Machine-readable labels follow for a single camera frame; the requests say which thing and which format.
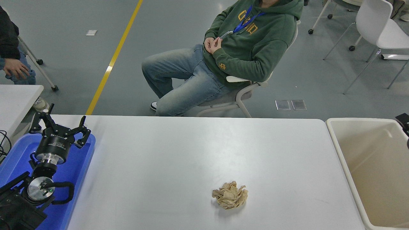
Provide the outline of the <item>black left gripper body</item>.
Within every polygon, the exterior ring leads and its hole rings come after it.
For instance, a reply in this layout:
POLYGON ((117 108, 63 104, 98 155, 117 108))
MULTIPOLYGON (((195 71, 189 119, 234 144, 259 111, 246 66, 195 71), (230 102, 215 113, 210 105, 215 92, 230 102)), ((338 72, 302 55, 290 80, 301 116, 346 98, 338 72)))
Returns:
POLYGON ((55 134, 47 134, 42 137, 40 144, 35 151, 35 158, 42 160, 47 154, 58 156, 59 160, 67 160, 71 145, 75 142, 73 135, 60 137, 55 134))

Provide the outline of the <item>person's hand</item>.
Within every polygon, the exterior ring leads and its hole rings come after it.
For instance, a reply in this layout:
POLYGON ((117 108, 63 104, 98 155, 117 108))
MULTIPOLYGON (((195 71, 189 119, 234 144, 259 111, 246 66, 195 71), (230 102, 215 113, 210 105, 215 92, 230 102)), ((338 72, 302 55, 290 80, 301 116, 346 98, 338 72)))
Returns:
POLYGON ((29 68, 18 59, 5 58, 3 70, 7 75, 15 76, 19 80, 26 80, 26 76, 29 76, 29 68))

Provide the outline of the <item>person's left hand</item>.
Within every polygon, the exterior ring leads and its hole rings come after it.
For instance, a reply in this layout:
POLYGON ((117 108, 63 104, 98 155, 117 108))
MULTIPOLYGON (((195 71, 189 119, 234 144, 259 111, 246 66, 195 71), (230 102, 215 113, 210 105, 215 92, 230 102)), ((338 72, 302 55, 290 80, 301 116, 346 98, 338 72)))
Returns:
POLYGON ((217 37, 214 41, 210 43, 209 52, 214 54, 215 51, 221 48, 222 39, 217 37))

